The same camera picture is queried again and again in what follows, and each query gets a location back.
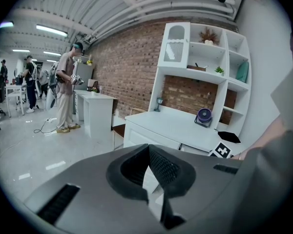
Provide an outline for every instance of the black clothing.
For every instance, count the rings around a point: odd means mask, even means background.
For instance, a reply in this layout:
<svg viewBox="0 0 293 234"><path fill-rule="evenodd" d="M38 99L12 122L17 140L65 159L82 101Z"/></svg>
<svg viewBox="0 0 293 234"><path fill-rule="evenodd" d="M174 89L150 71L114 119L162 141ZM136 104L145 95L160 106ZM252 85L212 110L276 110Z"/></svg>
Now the black clothing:
<svg viewBox="0 0 293 234"><path fill-rule="evenodd" d="M29 100L29 107L32 109L36 105L36 93L35 93L35 81L34 80L28 80L26 81L27 85L27 96Z"/></svg>
<svg viewBox="0 0 293 234"><path fill-rule="evenodd" d="M31 62L29 62L27 65L26 65L26 69L28 69L28 73L27 73L27 75L25 76L25 80L26 81L29 81L30 80L30 78L32 78L32 74L33 74L33 72L34 72L34 65L31 63Z"/></svg>
<svg viewBox="0 0 293 234"><path fill-rule="evenodd" d="M41 95L39 96L39 98L42 98L42 94L45 94L45 96L47 97L47 93L48 93L48 83L41 85Z"/></svg>
<svg viewBox="0 0 293 234"><path fill-rule="evenodd" d="M4 77L4 81L8 80L8 69L5 65L1 67L0 74Z"/></svg>

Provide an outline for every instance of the refrigerator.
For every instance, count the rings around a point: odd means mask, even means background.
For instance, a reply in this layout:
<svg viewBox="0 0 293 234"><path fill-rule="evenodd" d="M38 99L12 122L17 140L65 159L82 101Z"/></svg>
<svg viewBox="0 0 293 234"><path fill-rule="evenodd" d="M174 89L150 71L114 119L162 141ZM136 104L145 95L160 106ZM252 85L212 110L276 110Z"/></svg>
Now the refrigerator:
<svg viewBox="0 0 293 234"><path fill-rule="evenodd" d="M84 83L81 85L73 86L73 113L75 114L76 113L75 89L87 90L88 79L92 78L93 67L83 63L79 63L77 61L74 63L74 65L75 65L75 68L74 68L73 74L75 74L76 76L80 76L80 78L84 81Z"/></svg>

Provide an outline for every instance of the gray floor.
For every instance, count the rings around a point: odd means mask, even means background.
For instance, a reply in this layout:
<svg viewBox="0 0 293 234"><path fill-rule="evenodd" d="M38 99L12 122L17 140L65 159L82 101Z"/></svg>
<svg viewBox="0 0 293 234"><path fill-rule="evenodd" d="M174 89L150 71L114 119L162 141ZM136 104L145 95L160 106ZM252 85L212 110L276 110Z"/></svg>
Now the gray floor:
<svg viewBox="0 0 293 234"><path fill-rule="evenodd" d="M45 100L38 100L43 108ZM108 143L94 142L84 133L83 126L68 134L33 133L49 118L56 117L56 108L35 110L21 114L17 111L14 98L11 99L9 118L6 103L0 107L6 116L0 119L0 181L18 199L24 201L38 186L54 177L75 162L112 150L112 132ZM56 120L46 123L43 131L56 128ZM116 145L122 143L116 137Z"/></svg>

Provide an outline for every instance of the white shelf unit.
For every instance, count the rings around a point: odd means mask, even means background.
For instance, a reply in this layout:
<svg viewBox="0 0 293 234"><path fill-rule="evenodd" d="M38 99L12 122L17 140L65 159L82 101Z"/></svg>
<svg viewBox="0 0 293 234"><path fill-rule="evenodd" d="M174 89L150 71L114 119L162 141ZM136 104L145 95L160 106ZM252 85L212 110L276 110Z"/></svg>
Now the white shelf unit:
<svg viewBox="0 0 293 234"><path fill-rule="evenodd" d="M215 69L222 67L225 73L228 71L226 49L218 46L210 46L204 43L190 42L188 65L201 68L208 66L206 72L216 74Z"/></svg>
<svg viewBox="0 0 293 234"><path fill-rule="evenodd" d="M239 136L248 112L251 91L230 80L228 80L228 90L237 92L234 108L223 107L223 110L232 112L230 123L229 125L220 123L221 126L217 127Z"/></svg>
<svg viewBox="0 0 293 234"><path fill-rule="evenodd" d="M230 51L249 57L249 48L245 36L226 30L228 48Z"/></svg>
<svg viewBox="0 0 293 234"><path fill-rule="evenodd" d="M200 42L199 34L205 31L206 27L218 35L220 39L218 46L211 46ZM167 44L181 41L183 44L183 56L178 57L179 62L172 62L171 59L173 57L176 58L176 53L167 50ZM235 79L238 68L244 61L249 62L246 83ZM187 65L196 66L196 63L199 67L208 65L208 68L206 68L206 71L186 68ZM219 76L214 71L218 66L224 69L224 76ZM217 84L218 90L212 111L213 120L209 128L226 129L239 136L248 111L251 94L251 62L247 40L244 36L219 27L204 24L184 22L168 23L165 27L148 111L154 111L157 106L156 100L157 97L161 96L165 75L185 77ZM234 108L225 107L227 90L237 92ZM223 110L232 112L229 125L219 122Z"/></svg>
<svg viewBox="0 0 293 234"><path fill-rule="evenodd" d="M197 24L197 23L191 23L190 25L190 42L199 42L201 43L201 37L200 33L204 32L205 29L208 28L211 31L215 32L219 37L219 45L214 45L222 48L226 48L227 46L227 40L226 40L226 32L224 32L224 29L210 26L210 25L204 25L204 24Z"/></svg>
<svg viewBox="0 0 293 234"><path fill-rule="evenodd" d="M239 80L236 80L235 77L236 77L236 74L238 72L240 65L246 61L249 62L248 57L242 56L236 52L229 50L229 77L231 78L231 80L233 80L233 81L235 80L235 82L238 82L238 83L239 82L243 83ZM251 79L248 75L247 79L246 79L246 84L250 84L250 83L251 83Z"/></svg>

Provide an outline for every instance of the white wall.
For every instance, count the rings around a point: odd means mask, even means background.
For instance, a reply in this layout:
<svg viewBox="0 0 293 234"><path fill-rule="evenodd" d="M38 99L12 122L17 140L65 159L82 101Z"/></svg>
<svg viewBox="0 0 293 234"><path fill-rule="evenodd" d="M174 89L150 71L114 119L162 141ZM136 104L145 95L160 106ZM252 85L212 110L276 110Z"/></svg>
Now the white wall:
<svg viewBox="0 0 293 234"><path fill-rule="evenodd" d="M0 56L0 70L2 67L1 61L5 59L6 63L5 66L8 69L8 80L9 83L12 83L12 79L14 79L14 70L17 68L17 74L19 74L21 71L23 71L24 67L24 61L23 58L19 58L18 55L2 55Z"/></svg>
<svg viewBox="0 0 293 234"><path fill-rule="evenodd" d="M43 62L43 65L42 65L42 69L43 70L50 70L51 69L51 66L53 65L52 62L48 62L48 61L44 61Z"/></svg>
<svg viewBox="0 0 293 234"><path fill-rule="evenodd" d="M239 136L249 147L279 116L270 94L293 67L291 24L276 0L245 0L237 25L251 53L251 100Z"/></svg>

